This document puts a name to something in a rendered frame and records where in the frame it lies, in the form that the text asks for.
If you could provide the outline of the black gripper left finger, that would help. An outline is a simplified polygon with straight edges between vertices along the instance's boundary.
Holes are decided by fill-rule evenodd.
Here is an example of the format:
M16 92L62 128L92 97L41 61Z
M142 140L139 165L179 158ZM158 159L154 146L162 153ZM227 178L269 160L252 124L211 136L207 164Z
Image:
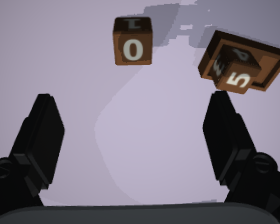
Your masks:
M38 94L9 156L0 158L0 215L44 206L38 194L53 182L64 134L54 97Z

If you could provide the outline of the brown number cube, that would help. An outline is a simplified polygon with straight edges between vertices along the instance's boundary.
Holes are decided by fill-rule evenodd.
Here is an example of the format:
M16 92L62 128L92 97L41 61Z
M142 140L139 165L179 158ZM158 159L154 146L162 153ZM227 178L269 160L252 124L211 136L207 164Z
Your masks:
M250 51L223 44L209 72L216 89L245 94L261 70Z
M153 30L150 17L116 17L113 27L115 64L151 65Z

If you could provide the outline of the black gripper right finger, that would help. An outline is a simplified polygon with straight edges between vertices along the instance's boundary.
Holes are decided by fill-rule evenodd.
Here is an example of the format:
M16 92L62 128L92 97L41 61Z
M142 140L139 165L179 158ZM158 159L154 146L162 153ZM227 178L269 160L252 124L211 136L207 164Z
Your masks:
M280 224L278 165L270 155L257 152L226 90L211 94L203 133L215 178L230 190L224 202L259 207Z

